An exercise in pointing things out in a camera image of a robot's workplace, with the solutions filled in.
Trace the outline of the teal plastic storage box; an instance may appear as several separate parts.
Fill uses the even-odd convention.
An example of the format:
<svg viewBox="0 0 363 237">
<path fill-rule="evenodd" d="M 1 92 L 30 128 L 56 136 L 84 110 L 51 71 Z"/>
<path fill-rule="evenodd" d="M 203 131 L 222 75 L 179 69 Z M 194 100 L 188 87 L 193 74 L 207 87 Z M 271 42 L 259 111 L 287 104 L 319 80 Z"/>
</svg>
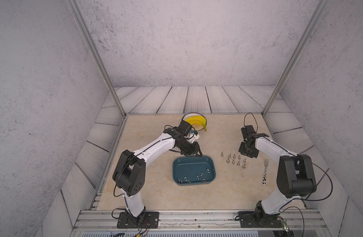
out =
<svg viewBox="0 0 363 237">
<path fill-rule="evenodd" d="M 216 178 L 209 156 L 179 157 L 173 161 L 173 180 L 179 186 L 210 184 Z"/>
</svg>

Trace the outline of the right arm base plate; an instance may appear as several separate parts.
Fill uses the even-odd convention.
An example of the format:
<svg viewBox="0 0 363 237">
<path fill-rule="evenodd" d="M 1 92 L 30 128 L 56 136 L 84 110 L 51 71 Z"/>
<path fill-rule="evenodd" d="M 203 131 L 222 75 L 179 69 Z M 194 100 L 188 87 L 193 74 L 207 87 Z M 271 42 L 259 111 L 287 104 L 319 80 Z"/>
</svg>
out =
<svg viewBox="0 0 363 237">
<path fill-rule="evenodd" d="M 234 218 L 240 222 L 241 228 L 282 228 L 283 224 L 279 216 L 268 215 L 255 211 L 239 211 Z"/>
</svg>

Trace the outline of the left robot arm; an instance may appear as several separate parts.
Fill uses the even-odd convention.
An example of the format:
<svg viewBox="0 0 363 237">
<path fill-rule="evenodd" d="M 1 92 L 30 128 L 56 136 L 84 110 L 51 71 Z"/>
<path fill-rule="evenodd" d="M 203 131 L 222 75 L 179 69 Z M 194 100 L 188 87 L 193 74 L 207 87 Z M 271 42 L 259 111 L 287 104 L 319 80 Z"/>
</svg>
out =
<svg viewBox="0 0 363 237">
<path fill-rule="evenodd" d="M 202 156 L 197 142 L 200 135 L 193 128 L 187 132 L 170 127 L 154 141 L 133 152 L 125 150 L 120 155 L 112 179 L 120 189 L 126 212 L 133 218 L 145 213 L 141 189 L 145 183 L 146 168 L 165 152 L 177 147 L 183 156 Z"/>
</svg>

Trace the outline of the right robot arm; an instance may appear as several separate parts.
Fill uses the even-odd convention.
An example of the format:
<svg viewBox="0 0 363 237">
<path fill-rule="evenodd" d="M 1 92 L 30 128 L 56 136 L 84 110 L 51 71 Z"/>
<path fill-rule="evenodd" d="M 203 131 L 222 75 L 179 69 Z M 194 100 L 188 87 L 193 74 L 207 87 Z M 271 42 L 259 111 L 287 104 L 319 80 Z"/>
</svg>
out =
<svg viewBox="0 0 363 237">
<path fill-rule="evenodd" d="M 298 155 L 268 138 L 265 133 L 243 132 L 241 155 L 257 158 L 259 152 L 278 163 L 277 188 L 260 201 L 260 210 L 268 215 L 280 213 L 280 209 L 293 200 L 301 199 L 317 189 L 312 160 L 308 155 Z"/>
</svg>

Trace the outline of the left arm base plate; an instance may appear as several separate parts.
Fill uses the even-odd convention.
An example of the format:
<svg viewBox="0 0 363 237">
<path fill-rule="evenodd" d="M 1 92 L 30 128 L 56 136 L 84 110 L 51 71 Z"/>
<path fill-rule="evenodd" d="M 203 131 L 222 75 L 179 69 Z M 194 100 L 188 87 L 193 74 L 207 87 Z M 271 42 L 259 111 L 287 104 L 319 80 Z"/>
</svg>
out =
<svg viewBox="0 0 363 237">
<path fill-rule="evenodd" d="M 157 229 L 159 224 L 159 212 L 144 211 L 138 217 L 129 212 L 121 212 L 118 217 L 118 229 Z"/>
</svg>

